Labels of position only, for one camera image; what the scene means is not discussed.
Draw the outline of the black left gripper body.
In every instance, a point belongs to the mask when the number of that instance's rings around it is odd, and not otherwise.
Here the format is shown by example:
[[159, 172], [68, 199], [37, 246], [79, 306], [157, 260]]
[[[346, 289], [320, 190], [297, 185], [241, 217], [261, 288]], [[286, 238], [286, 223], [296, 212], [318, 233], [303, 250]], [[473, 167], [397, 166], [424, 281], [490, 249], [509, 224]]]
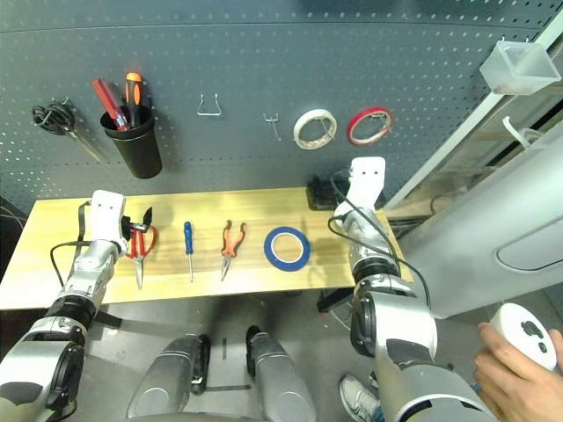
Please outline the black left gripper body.
[[147, 230], [147, 224], [140, 222], [131, 222], [130, 218], [125, 215], [121, 217], [121, 233], [127, 241], [131, 239], [134, 231], [141, 231], [142, 233], [146, 233]]

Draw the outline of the person's bare hand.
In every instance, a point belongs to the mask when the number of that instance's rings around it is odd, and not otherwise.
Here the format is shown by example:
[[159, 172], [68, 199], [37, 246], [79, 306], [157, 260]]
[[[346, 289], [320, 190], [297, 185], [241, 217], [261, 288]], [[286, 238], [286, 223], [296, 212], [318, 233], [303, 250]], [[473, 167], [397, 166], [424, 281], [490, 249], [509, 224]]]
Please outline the person's bare hand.
[[512, 346], [490, 324], [479, 326], [484, 348], [474, 357], [479, 397], [500, 421], [561, 421], [562, 374]]

